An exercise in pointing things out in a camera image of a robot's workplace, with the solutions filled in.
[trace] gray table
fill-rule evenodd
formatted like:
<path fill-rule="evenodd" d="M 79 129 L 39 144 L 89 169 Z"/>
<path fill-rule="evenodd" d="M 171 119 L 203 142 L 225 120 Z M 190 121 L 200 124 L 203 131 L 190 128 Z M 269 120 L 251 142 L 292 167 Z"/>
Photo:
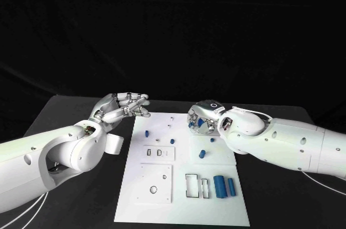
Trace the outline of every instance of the gray table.
<path fill-rule="evenodd" d="M 99 98 L 53 96 L 24 136 L 73 125 L 86 119 L 98 100 Z M 193 102 L 151 100 L 145 108 L 150 112 L 186 113 L 192 105 Z M 228 103 L 223 105 L 226 109 L 238 106 L 264 112 L 274 118 L 313 123 L 301 107 Z M 132 127 L 131 117 L 122 120 L 111 132 L 124 137 L 119 155 L 105 153 L 98 166 L 49 192 L 44 205 L 27 229 L 212 228 L 200 225 L 114 223 Z M 346 196 L 317 185 L 301 172 L 279 168 L 251 155 L 236 154 L 235 159 L 251 228 L 344 228 Z M 340 179 L 327 175 L 313 177 L 346 191 L 346 182 Z M 33 201 L 0 214 L 0 226 L 31 203 Z M 7 229 L 21 228 L 34 211 L 31 210 Z"/>

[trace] black curtain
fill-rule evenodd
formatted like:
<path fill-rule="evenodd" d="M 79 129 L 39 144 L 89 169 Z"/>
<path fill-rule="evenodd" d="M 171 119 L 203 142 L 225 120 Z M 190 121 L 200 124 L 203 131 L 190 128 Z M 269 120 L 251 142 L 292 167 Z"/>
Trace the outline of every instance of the black curtain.
<path fill-rule="evenodd" d="M 343 80 L 314 70 L 314 41 L 308 0 L 0 0 L 1 118 L 30 124 L 56 94 L 138 92 L 317 119 L 344 98 L 320 106 Z"/>

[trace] table surface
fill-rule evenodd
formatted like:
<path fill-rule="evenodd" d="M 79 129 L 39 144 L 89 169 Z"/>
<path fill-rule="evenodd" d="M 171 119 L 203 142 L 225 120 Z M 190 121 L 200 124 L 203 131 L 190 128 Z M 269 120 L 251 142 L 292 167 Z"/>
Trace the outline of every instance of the table surface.
<path fill-rule="evenodd" d="M 73 125 L 89 117 L 99 98 L 53 96 L 24 134 L 30 136 L 44 131 Z M 187 113 L 194 102 L 151 100 L 145 106 L 150 112 Z M 307 111 L 298 106 L 243 105 L 223 103 L 259 111 L 274 118 L 313 123 Z M 27 229 L 119 229 L 119 228 L 199 228 L 206 225 L 141 224 L 114 222 L 125 169 L 134 118 L 125 118 L 112 134 L 124 137 L 119 155 L 104 153 L 96 167 L 69 179 L 46 197 L 43 207 Z M 284 169 L 252 155 L 235 154 L 236 168 L 243 193 L 251 228 L 344 228 L 346 196 L 313 182 L 301 172 Z M 346 182 L 327 175 L 311 177 L 340 191 Z M 0 214 L 0 226 L 27 209 L 34 200 Z M 33 209 L 7 229 L 21 228 L 31 218 Z M 217 226 L 216 228 L 243 228 Z"/>

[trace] robotic arm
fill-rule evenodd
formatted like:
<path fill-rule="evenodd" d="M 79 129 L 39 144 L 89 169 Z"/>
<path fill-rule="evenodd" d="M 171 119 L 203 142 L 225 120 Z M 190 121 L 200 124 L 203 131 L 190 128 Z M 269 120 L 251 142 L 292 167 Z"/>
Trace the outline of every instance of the robotic arm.
<path fill-rule="evenodd" d="M 192 106 L 187 123 L 193 133 L 204 135 L 217 130 L 235 153 L 251 154 L 295 171 L 346 178 L 344 134 L 235 106 L 226 110 L 213 100 Z"/>
<path fill-rule="evenodd" d="M 104 152 L 118 154 L 124 138 L 108 132 L 122 118 L 150 117 L 142 106 L 148 95 L 108 94 L 88 120 L 0 144 L 0 213 L 55 189 L 69 178 L 88 172 Z M 46 157 L 55 162 L 47 169 Z"/>

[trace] robotic hand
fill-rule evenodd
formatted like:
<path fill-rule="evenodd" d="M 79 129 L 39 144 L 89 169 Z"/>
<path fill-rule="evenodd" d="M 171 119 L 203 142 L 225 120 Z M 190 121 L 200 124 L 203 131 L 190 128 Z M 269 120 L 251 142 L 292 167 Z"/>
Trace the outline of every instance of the robotic hand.
<path fill-rule="evenodd" d="M 235 153 L 295 171 L 346 178 L 344 134 L 235 106 L 226 110 L 213 100 L 190 107 L 187 123 L 193 133 L 206 135 L 217 130 Z"/>
<path fill-rule="evenodd" d="M 108 132 L 122 118 L 150 117 L 148 95 L 108 94 L 88 120 L 0 144 L 0 213 L 23 205 L 88 172 L 104 152 L 118 154 L 124 138 Z M 46 157 L 55 162 L 47 169 Z"/>

